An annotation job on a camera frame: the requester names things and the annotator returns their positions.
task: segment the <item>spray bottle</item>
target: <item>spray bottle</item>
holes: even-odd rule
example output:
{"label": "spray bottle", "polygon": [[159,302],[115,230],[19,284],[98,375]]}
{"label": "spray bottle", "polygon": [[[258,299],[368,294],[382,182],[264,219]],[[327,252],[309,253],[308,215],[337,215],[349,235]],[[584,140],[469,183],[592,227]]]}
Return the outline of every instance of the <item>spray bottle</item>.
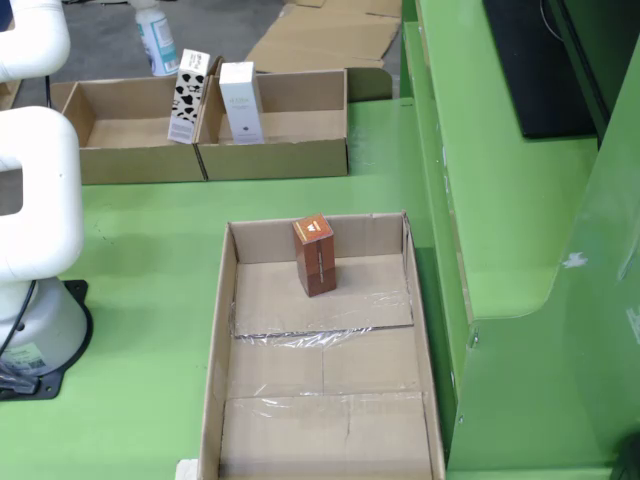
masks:
{"label": "spray bottle", "polygon": [[136,9],[138,30],[153,75],[164,77],[177,73],[180,62],[176,46],[167,16],[160,10],[157,0],[129,0],[129,3]]}

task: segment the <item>label sticker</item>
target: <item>label sticker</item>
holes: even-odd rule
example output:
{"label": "label sticker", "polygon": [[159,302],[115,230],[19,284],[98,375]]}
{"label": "label sticker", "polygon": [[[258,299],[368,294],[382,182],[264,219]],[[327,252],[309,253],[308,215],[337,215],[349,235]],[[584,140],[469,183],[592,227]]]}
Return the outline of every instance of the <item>label sticker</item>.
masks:
{"label": "label sticker", "polygon": [[2,363],[15,372],[38,375],[47,364],[35,343],[7,348],[2,355]]}

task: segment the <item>white carton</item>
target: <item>white carton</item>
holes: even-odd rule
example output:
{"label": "white carton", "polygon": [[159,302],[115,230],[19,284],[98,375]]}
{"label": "white carton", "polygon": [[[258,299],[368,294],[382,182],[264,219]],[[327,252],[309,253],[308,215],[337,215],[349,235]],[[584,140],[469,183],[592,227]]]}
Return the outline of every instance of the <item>white carton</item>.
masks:
{"label": "white carton", "polygon": [[169,140],[193,143],[210,59],[207,53],[185,48],[173,96]]}
{"label": "white carton", "polygon": [[223,63],[220,91],[237,145],[264,143],[262,101],[253,62]]}

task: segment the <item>green table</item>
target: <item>green table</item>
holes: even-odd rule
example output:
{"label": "green table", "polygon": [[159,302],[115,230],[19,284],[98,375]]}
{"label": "green table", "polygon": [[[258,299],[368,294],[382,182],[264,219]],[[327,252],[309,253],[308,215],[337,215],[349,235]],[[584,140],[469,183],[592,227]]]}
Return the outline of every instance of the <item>green table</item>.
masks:
{"label": "green table", "polygon": [[57,399],[0,404],[2,478],[170,480],[198,456],[228,221],[405,209],[437,298],[413,101],[349,115],[350,177],[84,189],[85,249],[65,278],[90,284],[94,337]]}
{"label": "green table", "polygon": [[448,194],[475,318],[539,309],[597,155],[522,136],[481,0],[423,0]]}

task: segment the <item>cardboard tray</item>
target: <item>cardboard tray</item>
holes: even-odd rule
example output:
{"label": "cardboard tray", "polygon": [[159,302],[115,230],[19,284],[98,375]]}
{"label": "cardboard tray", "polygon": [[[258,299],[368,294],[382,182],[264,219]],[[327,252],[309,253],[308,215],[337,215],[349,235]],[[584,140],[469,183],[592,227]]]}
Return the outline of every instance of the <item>cardboard tray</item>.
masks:
{"label": "cardboard tray", "polygon": [[198,478],[444,479],[411,229],[329,217],[338,289],[308,298],[290,220],[224,237]]}
{"label": "cardboard tray", "polygon": [[259,75],[264,145],[233,145],[218,77],[208,77],[194,145],[167,139],[175,77],[52,86],[74,125],[84,184],[348,174],[347,101],[391,98],[378,69]]}

